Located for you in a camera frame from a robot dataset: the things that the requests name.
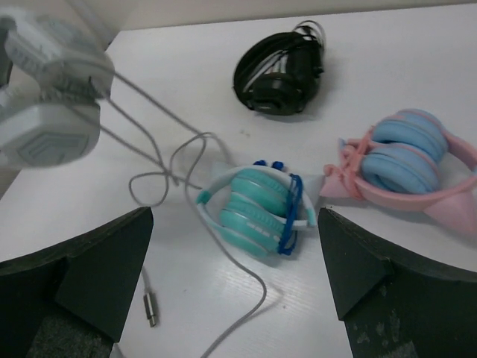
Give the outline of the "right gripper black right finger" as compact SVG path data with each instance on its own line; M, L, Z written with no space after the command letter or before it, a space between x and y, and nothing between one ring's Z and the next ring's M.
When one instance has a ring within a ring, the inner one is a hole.
M318 229L354 357L475 357L476 273L431 260L322 208Z

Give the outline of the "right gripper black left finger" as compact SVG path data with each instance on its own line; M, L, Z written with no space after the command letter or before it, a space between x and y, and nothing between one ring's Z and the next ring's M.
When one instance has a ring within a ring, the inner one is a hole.
M122 335L154 219L140 207L1 262L2 357L108 357Z

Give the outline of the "grey white over-ear headphones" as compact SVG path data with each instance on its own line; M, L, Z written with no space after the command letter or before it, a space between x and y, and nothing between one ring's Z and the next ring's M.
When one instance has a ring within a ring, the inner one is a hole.
M102 47L58 18L3 7L1 74L13 67L35 83L1 87L1 166L48 168L89 154L114 76Z

